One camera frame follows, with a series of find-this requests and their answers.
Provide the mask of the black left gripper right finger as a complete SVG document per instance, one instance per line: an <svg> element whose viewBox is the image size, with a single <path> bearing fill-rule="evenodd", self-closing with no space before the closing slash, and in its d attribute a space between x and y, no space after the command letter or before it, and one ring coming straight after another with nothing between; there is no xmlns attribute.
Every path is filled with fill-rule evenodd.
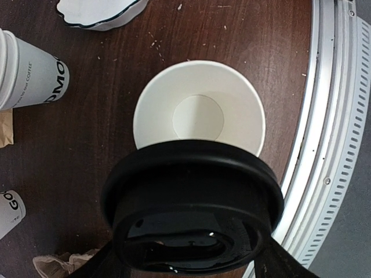
<svg viewBox="0 0 371 278"><path fill-rule="evenodd" d="M318 278L291 256L269 233L257 232L254 273L260 278Z"/></svg>

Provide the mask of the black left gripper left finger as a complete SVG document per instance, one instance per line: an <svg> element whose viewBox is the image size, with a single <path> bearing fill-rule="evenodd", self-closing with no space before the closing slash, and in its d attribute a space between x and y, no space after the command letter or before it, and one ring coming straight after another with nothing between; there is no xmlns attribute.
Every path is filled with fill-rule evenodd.
<svg viewBox="0 0 371 278"><path fill-rule="evenodd" d="M112 246L104 246L82 267L73 271L69 278L73 277L115 277L116 267Z"/></svg>

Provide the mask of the black plastic cup lid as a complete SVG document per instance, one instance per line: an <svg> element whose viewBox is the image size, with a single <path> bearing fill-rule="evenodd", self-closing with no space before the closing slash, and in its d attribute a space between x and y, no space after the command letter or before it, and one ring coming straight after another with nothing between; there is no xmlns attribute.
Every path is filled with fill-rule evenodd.
<svg viewBox="0 0 371 278"><path fill-rule="evenodd" d="M231 145L177 140L139 149L110 172L101 209L126 266L213 275L254 260L284 201L271 168Z"/></svg>

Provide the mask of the white paper coffee cup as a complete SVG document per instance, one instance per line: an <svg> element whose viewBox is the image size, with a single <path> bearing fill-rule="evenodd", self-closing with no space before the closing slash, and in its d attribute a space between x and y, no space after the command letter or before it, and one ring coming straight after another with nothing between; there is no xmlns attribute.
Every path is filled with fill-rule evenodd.
<svg viewBox="0 0 371 278"><path fill-rule="evenodd" d="M215 61L175 64L141 92L133 136L141 149L165 141L208 140L263 150L266 119L259 94L237 70Z"/></svg>

